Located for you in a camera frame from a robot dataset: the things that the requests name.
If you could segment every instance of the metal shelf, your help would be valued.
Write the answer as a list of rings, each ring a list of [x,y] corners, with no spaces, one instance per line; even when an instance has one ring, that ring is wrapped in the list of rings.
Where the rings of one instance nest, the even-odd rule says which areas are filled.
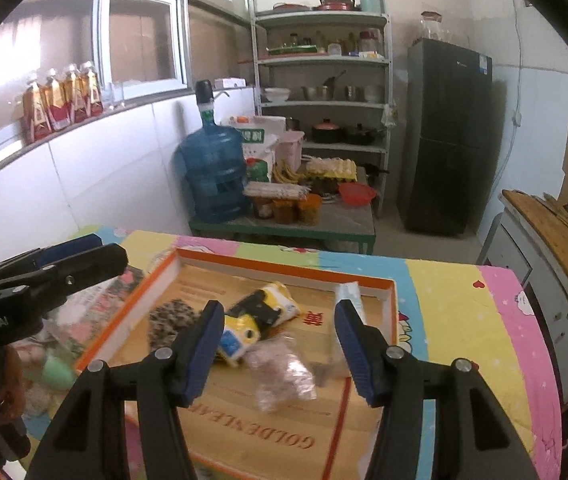
[[[281,12],[256,16],[255,23],[264,28],[288,27],[302,25],[363,25],[384,27],[387,16],[373,12],[357,12],[356,10],[304,10],[302,12]]]
[[[386,66],[388,65],[387,59],[371,59],[366,57],[352,57],[352,56],[286,56],[286,57],[273,57],[272,59],[261,59],[257,62],[258,65],[273,66],[273,65],[297,65],[297,64],[313,64],[313,63],[345,63],[345,64],[369,64]]]
[[[347,144],[346,142],[325,144],[323,142],[309,142],[305,140],[302,143],[302,149],[305,148],[309,150],[338,150],[340,152],[386,153],[382,146],[361,146],[359,144]]]
[[[362,103],[358,101],[286,101],[283,103],[262,103],[262,108],[280,108],[288,106],[343,106],[353,108],[384,108],[383,104]]]

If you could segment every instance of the red plastic bowl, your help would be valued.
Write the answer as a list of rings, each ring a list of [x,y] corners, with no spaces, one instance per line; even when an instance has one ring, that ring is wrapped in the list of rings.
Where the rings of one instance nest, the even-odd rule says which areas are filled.
[[[366,204],[370,204],[370,201],[378,195],[378,192],[371,186],[359,182],[340,184],[339,189],[344,203],[355,207],[364,207]]]

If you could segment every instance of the black refrigerator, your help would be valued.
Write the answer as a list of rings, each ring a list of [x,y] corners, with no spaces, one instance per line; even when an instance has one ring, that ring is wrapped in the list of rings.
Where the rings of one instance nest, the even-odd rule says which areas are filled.
[[[422,39],[408,51],[408,102],[397,206],[407,230],[462,234],[486,180],[491,58]]]

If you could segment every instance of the shelving unit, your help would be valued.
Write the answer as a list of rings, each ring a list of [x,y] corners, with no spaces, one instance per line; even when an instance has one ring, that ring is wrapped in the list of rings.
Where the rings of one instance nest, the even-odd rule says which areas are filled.
[[[366,102],[350,102],[350,101],[286,101],[285,103],[270,103],[264,99],[262,101],[262,87],[260,85],[260,69],[275,69],[296,67],[300,65],[312,66],[329,66],[331,64],[342,65],[342,67],[349,66],[349,69],[359,70],[385,70],[384,72],[384,86],[385,86],[385,102],[389,105],[393,103],[393,41],[392,41],[392,24],[388,15],[374,14],[371,12],[358,12],[358,11],[337,11],[337,10],[307,10],[302,12],[282,12],[277,14],[260,14],[256,15],[254,10],[254,0],[249,0],[249,9],[251,15],[251,37],[253,40],[253,69],[255,72],[255,107],[258,114],[262,111],[268,110],[269,112],[275,108],[295,108],[304,107],[304,110],[309,110],[312,107],[318,110],[318,122],[322,119],[321,111],[326,110],[327,107],[344,107],[352,108],[352,113],[363,114],[364,110],[378,110],[381,118],[382,110],[385,104],[370,104]],[[258,57],[258,34],[257,30],[263,28],[268,34],[269,31],[277,28],[289,27],[321,27],[321,26],[346,26],[367,28],[375,27],[381,29],[384,43],[385,59],[366,59],[350,56],[327,56],[327,55],[312,55],[312,56],[279,56],[272,58]],[[379,165],[382,170],[388,170],[389,163],[389,150],[390,150],[390,136],[391,128],[386,128],[384,139],[380,143],[371,146],[359,146],[353,144],[346,144],[343,142],[336,144],[321,144],[318,142],[305,141],[302,148],[306,152],[315,150],[332,150],[335,151],[336,156],[349,158],[349,153],[373,153],[379,155]],[[384,192],[386,191],[387,176],[383,173],[380,176],[378,186],[378,208],[377,214],[379,215],[382,210],[384,202]]]

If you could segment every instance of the tile floor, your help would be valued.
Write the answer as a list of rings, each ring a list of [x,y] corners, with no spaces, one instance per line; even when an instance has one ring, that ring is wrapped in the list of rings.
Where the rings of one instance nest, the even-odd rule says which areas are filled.
[[[375,229],[374,254],[379,256],[474,264],[482,248],[473,233],[450,238],[408,232],[395,207],[375,220]]]

